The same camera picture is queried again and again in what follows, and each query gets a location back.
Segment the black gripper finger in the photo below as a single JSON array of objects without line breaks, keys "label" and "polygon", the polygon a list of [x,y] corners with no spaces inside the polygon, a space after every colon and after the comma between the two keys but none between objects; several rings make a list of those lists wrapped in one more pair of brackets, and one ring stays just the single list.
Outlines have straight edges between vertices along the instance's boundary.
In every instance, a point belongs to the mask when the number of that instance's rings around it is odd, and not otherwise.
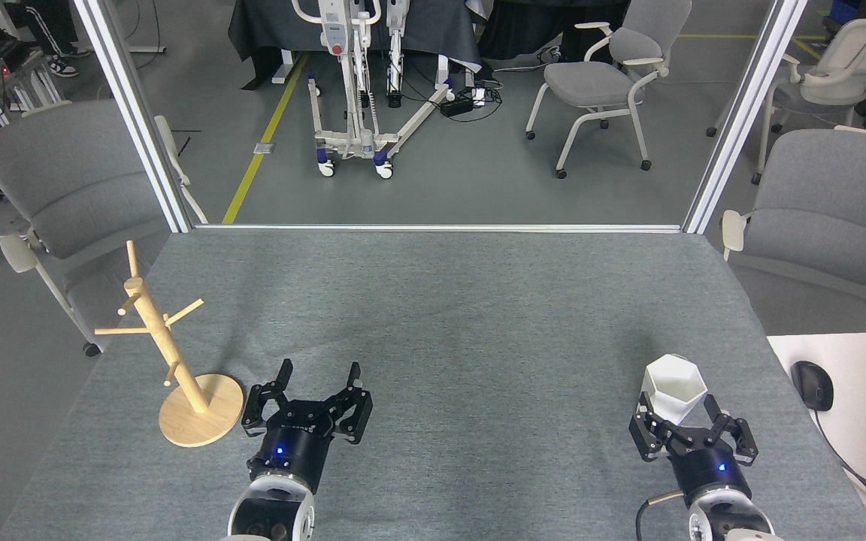
[{"label": "black gripper finger", "polygon": [[648,397],[638,398],[628,429],[643,460],[655,460],[671,439],[680,442],[685,449],[693,448],[693,436],[654,412]]},{"label": "black gripper finger", "polygon": [[241,416],[241,427],[246,435],[260,435],[265,432],[265,421],[262,417],[265,405],[269,400],[275,400],[279,408],[285,407],[289,402],[285,396],[286,385],[291,378],[293,370],[292,360],[284,359],[278,375],[274,380],[265,384],[255,384],[250,387],[250,393],[245,401],[243,415]]},{"label": "black gripper finger", "polygon": [[328,398],[331,435],[346,438],[351,444],[358,444],[363,438],[365,426],[374,407],[370,392],[362,387],[360,376],[360,364],[352,363],[346,388]]},{"label": "black gripper finger", "polygon": [[742,418],[732,417],[722,410],[715,396],[707,396],[707,414],[712,422],[707,432],[707,446],[712,446],[721,439],[722,432],[728,432],[734,441],[734,453],[749,460],[755,460],[759,455],[755,438],[749,429],[748,422]]}]

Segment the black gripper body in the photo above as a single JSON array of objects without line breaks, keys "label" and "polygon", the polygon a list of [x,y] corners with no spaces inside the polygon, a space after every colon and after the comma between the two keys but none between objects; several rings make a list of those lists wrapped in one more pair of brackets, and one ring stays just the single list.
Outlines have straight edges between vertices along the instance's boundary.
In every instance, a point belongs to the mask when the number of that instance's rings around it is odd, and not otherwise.
[{"label": "black gripper body", "polygon": [[313,494],[319,490],[335,422],[327,415],[279,411],[267,420],[260,451],[248,460],[250,479],[292,475]]},{"label": "black gripper body", "polygon": [[734,449],[724,440],[705,445],[695,439],[687,448],[677,440],[670,442],[670,462],[684,500],[693,503],[710,490],[729,488],[752,496],[740,467],[734,459]]}]

